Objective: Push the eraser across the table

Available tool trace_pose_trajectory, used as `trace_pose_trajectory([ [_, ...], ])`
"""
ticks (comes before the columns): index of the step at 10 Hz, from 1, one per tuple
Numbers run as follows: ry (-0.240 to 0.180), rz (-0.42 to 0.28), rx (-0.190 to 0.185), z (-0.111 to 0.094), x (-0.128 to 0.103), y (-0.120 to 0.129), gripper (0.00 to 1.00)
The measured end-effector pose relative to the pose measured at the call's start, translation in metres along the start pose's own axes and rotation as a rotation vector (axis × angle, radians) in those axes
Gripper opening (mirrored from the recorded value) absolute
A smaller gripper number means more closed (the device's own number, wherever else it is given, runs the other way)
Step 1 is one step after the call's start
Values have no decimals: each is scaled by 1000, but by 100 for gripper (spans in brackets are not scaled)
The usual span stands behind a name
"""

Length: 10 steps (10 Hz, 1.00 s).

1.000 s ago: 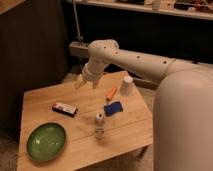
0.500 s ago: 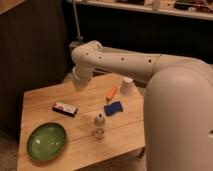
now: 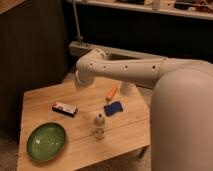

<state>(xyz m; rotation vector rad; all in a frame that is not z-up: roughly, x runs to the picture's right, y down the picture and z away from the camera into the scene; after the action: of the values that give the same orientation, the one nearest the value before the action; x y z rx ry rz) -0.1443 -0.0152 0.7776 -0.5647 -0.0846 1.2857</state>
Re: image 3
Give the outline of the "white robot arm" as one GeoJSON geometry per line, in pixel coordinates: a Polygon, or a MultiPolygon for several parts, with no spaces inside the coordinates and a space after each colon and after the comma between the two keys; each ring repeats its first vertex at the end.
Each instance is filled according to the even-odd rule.
{"type": "Polygon", "coordinates": [[[213,64],[150,56],[109,60],[94,49],[76,63],[76,81],[96,76],[153,90],[150,105],[152,171],[213,171],[213,64]]]}

